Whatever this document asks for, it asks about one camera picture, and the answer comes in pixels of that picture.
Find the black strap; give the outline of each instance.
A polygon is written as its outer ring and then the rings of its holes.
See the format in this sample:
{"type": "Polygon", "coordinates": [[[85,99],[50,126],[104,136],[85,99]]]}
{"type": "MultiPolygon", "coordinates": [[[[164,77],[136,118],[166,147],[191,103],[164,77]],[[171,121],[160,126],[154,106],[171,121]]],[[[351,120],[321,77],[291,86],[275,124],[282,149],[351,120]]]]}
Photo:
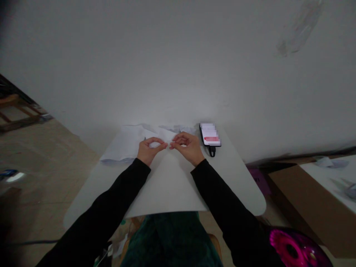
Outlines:
{"type": "Polygon", "coordinates": [[[212,158],[215,157],[215,152],[216,152],[216,147],[209,146],[209,154],[212,158]]]}

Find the smartphone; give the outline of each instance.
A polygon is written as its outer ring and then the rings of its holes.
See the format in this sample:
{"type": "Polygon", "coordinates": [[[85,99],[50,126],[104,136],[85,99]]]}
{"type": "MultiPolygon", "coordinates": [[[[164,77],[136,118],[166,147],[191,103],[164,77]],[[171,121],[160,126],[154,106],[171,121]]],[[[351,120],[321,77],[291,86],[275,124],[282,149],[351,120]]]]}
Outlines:
{"type": "Polygon", "coordinates": [[[210,156],[214,157],[216,152],[215,147],[221,146],[221,139],[215,124],[211,122],[201,122],[200,135],[204,146],[209,148],[210,156]]]}

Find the paper scrap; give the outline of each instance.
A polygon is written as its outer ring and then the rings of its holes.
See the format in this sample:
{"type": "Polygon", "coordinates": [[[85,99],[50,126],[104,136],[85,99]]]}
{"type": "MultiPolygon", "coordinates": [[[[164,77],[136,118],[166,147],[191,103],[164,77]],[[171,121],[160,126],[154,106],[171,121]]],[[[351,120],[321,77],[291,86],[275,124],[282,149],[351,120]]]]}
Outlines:
{"type": "Polygon", "coordinates": [[[315,157],[317,159],[316,165],[319,167],[338,169],[346,167],[349,162],[343,159],[330,159],[329,157],[315,157]]]}
{"type": "Polygon", "coordinates": [[[352,199],[356,200],[356,184],[351,185],[345,190],[345,194],[352,199]]]}
{"type": "Polygon", "coordinates": [[[108,247],[108,257],[112,255],[112,250],[113,250],[113,246],[112,244],[110,244],[110,246],[108,247]]]}
{"type": "Polygon", "coordinates": [[[112,256],[112,258],[117,258],[118,256],[120,256],[122,254],[123,247],[125,246],[127,238],[128,238],[128,234],[126,234],[125,238],[120,242],[119,248],[118,248],[117,252],[115,252],[115,254],[112,256]]]}

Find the black long-sleeve shirt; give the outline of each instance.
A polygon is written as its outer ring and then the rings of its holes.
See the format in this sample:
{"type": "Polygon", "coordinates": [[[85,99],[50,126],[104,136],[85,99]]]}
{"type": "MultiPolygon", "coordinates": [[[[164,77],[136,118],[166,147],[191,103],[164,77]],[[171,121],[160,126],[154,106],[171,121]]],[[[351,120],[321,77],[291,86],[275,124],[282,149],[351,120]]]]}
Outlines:
{"type": "MultiPolygon", "coordinates": [[[[122,221],[151,169],[139,159],[66,231],[37,266],[93,266],[122,221]]],[[[284,266],[256,218],[205,159],[191,172],[223,232],[235,266],[284,266]]]]}

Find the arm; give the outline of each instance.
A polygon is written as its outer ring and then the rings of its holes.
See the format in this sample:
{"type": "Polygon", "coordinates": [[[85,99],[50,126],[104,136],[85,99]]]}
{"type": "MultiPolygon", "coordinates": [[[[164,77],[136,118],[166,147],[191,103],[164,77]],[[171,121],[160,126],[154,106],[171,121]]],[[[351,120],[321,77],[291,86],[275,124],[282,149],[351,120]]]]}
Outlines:
{"type": "Polygon", "coordinates": [[[158,138],[142,141],[133,163],[74,222],[37,266],[92,266],[145,184],[153,158],[167,145],[158,138]],[[152,142],[161,145],[149,148],[152,142]]]}
{"type": "Polygon", "coordinates": [[[197,136],[180,133],[171,143],[194,167],[195,184],[231,250],[236,266],[284,266],[260,228],[259,222],[204,158],[197,136]]]}

